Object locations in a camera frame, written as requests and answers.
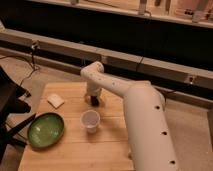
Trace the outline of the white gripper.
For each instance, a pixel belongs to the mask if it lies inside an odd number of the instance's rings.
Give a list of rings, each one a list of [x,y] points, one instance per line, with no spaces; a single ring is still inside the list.
[[[86,85],[86,94],[84,100],[87,104],[90,104],[90,96],[99,97],[101,95],[102,88],[94,82],[88,81]]]

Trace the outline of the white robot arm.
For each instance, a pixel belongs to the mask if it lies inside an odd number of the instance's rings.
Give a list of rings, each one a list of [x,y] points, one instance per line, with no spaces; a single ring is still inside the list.
[[[126,81],[104,73],[101,62],[80,71],[87,94],[104,88],[123,99],[123,111],[135,171],[179,171],[165,118],[165,100],[149,81]]]

